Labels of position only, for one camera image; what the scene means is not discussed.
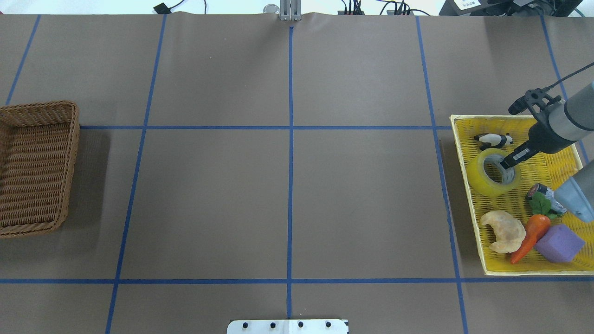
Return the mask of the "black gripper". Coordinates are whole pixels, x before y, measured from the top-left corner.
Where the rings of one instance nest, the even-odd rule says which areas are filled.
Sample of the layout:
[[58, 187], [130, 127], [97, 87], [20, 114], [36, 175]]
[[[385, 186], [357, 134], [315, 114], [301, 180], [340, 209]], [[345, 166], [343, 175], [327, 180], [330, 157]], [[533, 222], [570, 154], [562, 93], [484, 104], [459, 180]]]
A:
[[556, 154], [567, 147], [567, 140], [557, 135], [547, 125], [537, 122], [530, 127], [529, 140], [518, 146], [501, 161], [503, 169], [511, 169], [533, 158], [539, 152]]

